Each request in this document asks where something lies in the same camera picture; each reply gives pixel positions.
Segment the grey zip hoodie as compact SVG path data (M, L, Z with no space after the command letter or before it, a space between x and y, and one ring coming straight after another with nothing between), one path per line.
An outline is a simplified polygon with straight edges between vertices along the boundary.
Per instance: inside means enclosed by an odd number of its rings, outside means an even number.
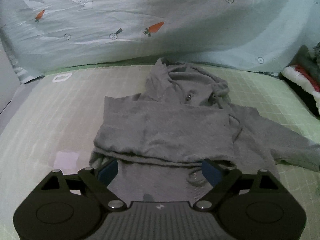
M195 201L208 190L204 159L278 176L277 163L319 171L319 144L233 104L227 82L192 64L159 59L145 91L106 97L89 164L119 160L112 189L126 200Z

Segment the stack of folded clothes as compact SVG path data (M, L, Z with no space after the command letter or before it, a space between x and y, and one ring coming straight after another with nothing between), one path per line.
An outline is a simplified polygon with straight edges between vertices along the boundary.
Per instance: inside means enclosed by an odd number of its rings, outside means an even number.
M319 118L319 44L310 51L301 46L291 64L278 74L298 95L309 111Z

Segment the green grid cutting mat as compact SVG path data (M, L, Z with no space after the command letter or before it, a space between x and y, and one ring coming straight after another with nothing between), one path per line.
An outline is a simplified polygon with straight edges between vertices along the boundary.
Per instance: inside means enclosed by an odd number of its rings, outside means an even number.
M206 70L227 81L233 103L254 107L319 142L319 120L284 81L221 67ZM52 169L75 174L88 165L104 98L141 93L149 71L147 65L73 68L21 88L1 129L1 239L18 239L14 212Z

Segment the white panel board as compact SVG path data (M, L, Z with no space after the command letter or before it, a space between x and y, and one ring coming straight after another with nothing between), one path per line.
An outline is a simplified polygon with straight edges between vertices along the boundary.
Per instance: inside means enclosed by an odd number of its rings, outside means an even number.
M12 100L16 90L20 86L20 81L14 72L9 58L1 42L0 56L0 111L2 112Z

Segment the light blue carrot-print sheet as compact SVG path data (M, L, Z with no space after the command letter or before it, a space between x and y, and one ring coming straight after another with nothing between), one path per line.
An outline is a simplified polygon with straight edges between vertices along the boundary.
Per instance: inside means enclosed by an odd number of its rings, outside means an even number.
M319 42L319 0L1 0L1 39L28 78L152 57L274 73Z

